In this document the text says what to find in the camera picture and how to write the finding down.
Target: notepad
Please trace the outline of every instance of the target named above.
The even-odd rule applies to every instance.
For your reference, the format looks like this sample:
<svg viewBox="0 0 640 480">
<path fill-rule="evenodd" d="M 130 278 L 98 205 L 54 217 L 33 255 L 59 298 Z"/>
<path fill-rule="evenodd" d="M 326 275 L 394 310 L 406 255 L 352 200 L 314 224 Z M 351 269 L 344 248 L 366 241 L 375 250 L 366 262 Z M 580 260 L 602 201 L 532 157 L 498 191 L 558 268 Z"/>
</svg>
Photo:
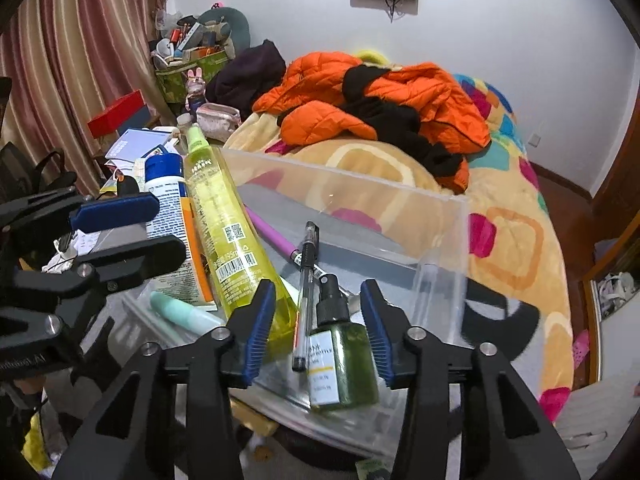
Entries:
<svg viewBox="0 0 640 480">
<path fill-rule="evenodd" d="M 158 144 L 163 145 L 171 138 L 171 133 L 154 130 L 127 130 L 107 152 L 107 159 L 126 160 L 133 164 Z"/>
</svg>

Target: green bottle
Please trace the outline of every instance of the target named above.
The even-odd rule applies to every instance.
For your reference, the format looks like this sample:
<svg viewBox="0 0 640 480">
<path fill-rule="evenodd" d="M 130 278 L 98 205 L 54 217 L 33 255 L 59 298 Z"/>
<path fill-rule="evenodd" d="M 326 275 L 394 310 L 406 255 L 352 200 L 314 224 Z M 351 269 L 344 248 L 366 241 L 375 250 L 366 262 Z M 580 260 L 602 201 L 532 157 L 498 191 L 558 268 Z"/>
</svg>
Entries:
<svg viewBox="0 0 640 480">
<path fill-rule="evenodd" d="M 309 337 L 307 378 L 311 408 L 332 411 L 378 402 L 367 329 L 349 318 L 338 278 L 320 278 L 318 328 Z"/>
</svg>

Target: yellow liquid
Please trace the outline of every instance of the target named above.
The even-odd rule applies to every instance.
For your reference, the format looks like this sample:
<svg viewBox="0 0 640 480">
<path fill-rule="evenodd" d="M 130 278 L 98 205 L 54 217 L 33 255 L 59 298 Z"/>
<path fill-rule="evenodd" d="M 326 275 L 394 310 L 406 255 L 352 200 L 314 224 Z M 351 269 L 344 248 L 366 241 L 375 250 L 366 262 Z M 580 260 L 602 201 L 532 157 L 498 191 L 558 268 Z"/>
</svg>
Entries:
<svg viewBox="0 0 640 480">
<path fill-rule="evenodd" d="M 290 352 L 296 305 L 246 216 L 220 150 L 203 146 L 190 153 L 185 177 L 218 304 L 229 317 L 234 309 L 251 303 L 261 279 L 271 280 L 276 286 L 276 309 L 268 354 L 273 358 Z"/>
</svg>

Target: barcode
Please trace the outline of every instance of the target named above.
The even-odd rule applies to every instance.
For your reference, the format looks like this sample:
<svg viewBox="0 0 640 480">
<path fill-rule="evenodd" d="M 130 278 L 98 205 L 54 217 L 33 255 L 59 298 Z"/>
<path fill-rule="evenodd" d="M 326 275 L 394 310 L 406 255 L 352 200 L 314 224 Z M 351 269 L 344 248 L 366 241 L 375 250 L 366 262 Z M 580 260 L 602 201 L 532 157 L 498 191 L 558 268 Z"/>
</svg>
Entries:
<svg viewBox="0 0 640 480">
<path fill-rule="evenodd" d="M 228 243 L 246 238 L 244 236 L 244 231 L 242 231 L 242 226 L 240 224 L 225 225 L 225 236 L 226 236 L 226 241 Z"/>
<path fill-rule="evenodd" d="M 257 264 L 258 262 L 255 261 L 253 253 L 241 254 L 226 264 L 220 265 L 216 269 L 216 274 L 218 275 L 220 283 L 222 283 L 241 270 L 248 269 L 249 267 L 256 266 Z"/>
</svg>

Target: wall outlet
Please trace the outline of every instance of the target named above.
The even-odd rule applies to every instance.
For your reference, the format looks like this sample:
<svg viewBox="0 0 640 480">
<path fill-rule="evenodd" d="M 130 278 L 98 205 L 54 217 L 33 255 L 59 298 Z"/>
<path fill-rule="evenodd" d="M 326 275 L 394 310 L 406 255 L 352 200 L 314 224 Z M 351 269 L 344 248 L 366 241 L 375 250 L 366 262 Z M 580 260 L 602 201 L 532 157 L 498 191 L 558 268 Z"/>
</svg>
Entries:
<svg viewBox="0 0 640 480">
<path fill-rule="evenodd" d="M 537 148 L 540 144 L 540 136 L 538 134 L 532 134 L 532 136 L 529 137 L 529 144 Z"/>
</svg>

